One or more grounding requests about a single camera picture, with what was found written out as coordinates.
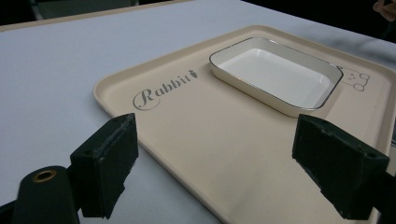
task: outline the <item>black 3d-printed part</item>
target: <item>black 3d-printed part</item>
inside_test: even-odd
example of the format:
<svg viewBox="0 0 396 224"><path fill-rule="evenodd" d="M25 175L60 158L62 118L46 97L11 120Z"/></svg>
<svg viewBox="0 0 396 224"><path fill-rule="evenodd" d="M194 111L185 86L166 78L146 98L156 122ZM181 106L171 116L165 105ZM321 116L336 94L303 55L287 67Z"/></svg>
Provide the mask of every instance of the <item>black 3d-printed part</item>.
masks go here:
<svg viewBox="0 0 396 224"><path fill-rule="evenodd" d="M12 224L26 223L79 223L66 168L42 168L21 181Z"/></svg>
<svg viewBox="0 0 396 224"><path fill-rule="evenodd" d="M84 217L110 218L137 157L134 114L111 119L71 154L68 169Z"/></svg>
<svg viewBox="0 0 396 224"><path fill-rule="evenodd" d="M374 207L381 213L378 224L396 223L396 178L388 173L378 181Z"/></svg>
<svg viewBox="0 0 396 224"><path fill-rule="evenodd" d="M386 155L324 119L300 115L292 157L343 218L369 218Z"/></svg>

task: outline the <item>rectangular dish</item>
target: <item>rectangular dish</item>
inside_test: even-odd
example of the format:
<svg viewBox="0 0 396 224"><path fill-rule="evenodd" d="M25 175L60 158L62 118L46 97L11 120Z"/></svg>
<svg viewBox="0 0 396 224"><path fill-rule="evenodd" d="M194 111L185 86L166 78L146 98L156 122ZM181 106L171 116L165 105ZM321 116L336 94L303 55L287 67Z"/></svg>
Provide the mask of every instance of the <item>rectangular dish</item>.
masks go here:
<svg viewBox="0 0 396 224"><path fill-rule="evenodd" d="M343 76L331 63L264 38L243 40L209 60L216 77L295 118L323 107Z"/></svg>

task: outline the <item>white table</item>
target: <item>white table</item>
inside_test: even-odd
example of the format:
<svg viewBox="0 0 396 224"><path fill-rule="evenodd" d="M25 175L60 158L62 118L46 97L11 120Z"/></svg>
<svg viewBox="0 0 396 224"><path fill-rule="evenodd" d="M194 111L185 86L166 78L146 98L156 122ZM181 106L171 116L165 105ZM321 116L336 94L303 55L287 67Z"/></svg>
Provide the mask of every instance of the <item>white table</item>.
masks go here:
<svg viewBox="0 0 396 224"><path fill-rule="evenodd" d="M195 0L0 27L0 205L36 169L69 155L109 120L95 102L102 77L242 27L261 24L396 71L396 45L238 0ZM221 223L139 148L110 220Z"/></svg>

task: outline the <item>tray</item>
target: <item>tray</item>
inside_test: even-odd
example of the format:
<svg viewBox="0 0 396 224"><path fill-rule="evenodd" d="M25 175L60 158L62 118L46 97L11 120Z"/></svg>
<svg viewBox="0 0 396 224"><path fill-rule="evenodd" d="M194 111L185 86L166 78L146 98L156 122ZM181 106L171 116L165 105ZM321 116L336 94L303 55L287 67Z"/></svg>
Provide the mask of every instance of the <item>tray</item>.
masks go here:
<svg viewBox="0 0 396 224"><path fill-rule="evenodd" d="M134 112L139 144L225 223L343 220L291 157L296 118L216 78L209 56L268 38L337 65L344 77L321 117L389 154L396 74L386 67L254 25L105 77L93 94L111 116Z"/></svg>

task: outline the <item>screw hole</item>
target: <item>screw hole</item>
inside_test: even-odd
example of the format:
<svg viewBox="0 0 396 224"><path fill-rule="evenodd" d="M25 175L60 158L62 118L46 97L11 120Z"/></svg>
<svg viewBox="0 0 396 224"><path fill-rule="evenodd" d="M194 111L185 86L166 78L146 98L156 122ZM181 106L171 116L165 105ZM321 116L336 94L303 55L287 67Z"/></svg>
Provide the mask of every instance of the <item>screw hole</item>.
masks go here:
<svg viewBox="0 0 396 224"><path fill-rule="evenodd" d="M42 171L33 177L33 182L36 182L36 183L45 182L45 181L51 180L55 176L56 176L55 170Z"/></svg>
<svg viewBox="0 0 396 224"><path fill-rule="evenodd" d="M84 154L86 156L91 156L92 155L92 150L86 150L86 151L84 151Z"/></svg>
<svg viewBox="0 0 396 224"><path fill-rule="evenodd" d="M371 153L371 152L367 156L370 157L370 158L375 158L376 157L376 155L374 153Z"/></svg>

